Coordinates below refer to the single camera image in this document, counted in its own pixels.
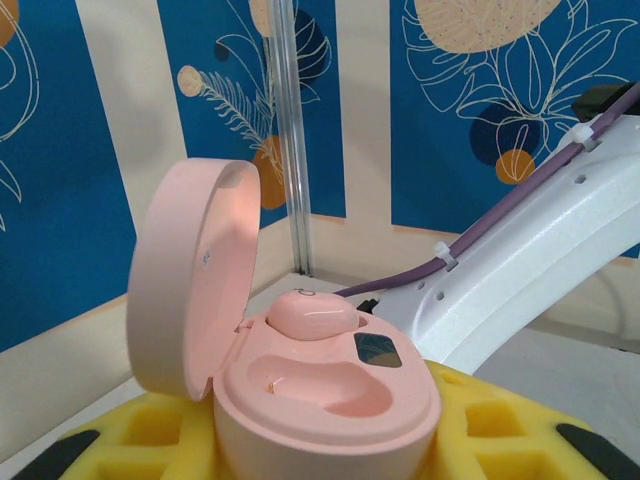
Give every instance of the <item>blue wallpaper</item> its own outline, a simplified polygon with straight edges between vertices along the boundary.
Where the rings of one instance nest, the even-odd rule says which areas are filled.
[[[467,19],[473,12],[456,2],[437,11],[427,3],[390,2],[392,222],[461,233],[555,147],[576,122],[577,96],[640,79],[640,9],[619,0],[512,2],[555,8],[528,33],[492,46],[520,27],[508,23],[518,12],[483,2],[491,15]],[[464,25],[491,48],[472,48],[480,42],[463,38]]]
[[[0,105],[2,351],[124,294],[135,230],[73,0],[0,2]]]
[[[159,0],[187,153],[252,161],[262,221],[286,216],[269,32],[247,0]],[[344,217],[344,171],[333,1],[294,2],[313,213]]]

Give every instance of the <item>case lid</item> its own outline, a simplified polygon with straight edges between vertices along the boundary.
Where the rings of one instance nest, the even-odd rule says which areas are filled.
[[[142,387],[207,395],[249,300],[259,229],[253,164],[189,159],[165,176],[129,277],[127,343]]]

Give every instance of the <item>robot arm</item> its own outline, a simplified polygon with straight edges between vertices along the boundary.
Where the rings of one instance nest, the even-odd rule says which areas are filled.
[[[558,149],[579,134],[569,132]],[[374,314],[408,334],[423,357],[475,372],[521,328],[640,242],[640,117],[622,116],[591,148],[449,271],[382,293]]]

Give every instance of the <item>pink earbud case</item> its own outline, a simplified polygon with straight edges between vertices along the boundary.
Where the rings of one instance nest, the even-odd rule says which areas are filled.
[[[213,389],[218,446],[238,480],[414,478],[441,402],[404,334],[304,290],[243,319],[259,186],[244,161],[186,160],[163,180],[131,270],[134,375],[194,401]]]

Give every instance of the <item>wireless earbud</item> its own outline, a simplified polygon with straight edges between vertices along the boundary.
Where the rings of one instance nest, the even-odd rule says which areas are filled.
[[[273,303],[268,323],[294,340],[323,340],[357,330],[360,315],[338,295],[294,290]]]

